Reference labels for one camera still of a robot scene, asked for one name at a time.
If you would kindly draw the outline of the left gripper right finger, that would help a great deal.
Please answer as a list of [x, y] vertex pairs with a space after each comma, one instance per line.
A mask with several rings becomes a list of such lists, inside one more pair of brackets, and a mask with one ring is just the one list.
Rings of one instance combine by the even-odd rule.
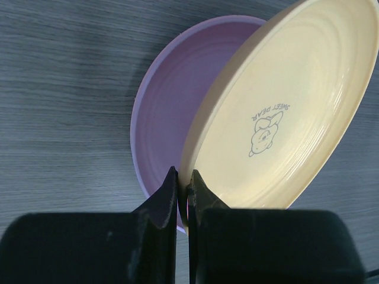
[[188, 185], [191, 283], [364, 283], [338, 215], [228, 207], [193, 171]]

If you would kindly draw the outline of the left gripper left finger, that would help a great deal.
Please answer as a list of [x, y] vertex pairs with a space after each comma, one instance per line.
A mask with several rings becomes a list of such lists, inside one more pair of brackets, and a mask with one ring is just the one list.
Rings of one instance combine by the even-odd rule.
[[2, 283], [174, 283], [178, 174], [132, 212], [30, 213], [1, 238]]

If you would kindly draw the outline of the yellow plate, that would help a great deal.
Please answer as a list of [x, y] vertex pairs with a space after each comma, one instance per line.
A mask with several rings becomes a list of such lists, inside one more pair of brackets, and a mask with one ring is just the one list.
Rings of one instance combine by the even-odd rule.
[[286, 209], [349, 127], [378, 54], [377, 1], [297, 1], [237, 50], [204, 97], [178, 170], [231, 208]]

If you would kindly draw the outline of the purple plate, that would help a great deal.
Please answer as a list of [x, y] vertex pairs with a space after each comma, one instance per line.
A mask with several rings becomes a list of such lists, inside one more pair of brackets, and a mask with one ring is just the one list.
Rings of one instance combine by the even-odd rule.
[[192, 121], [208, 89], [265, 20], [227, 15], [176, 36], [154, 59], [137, 91], [130, 121], [136, 176], [146, 197], [178, 168]]

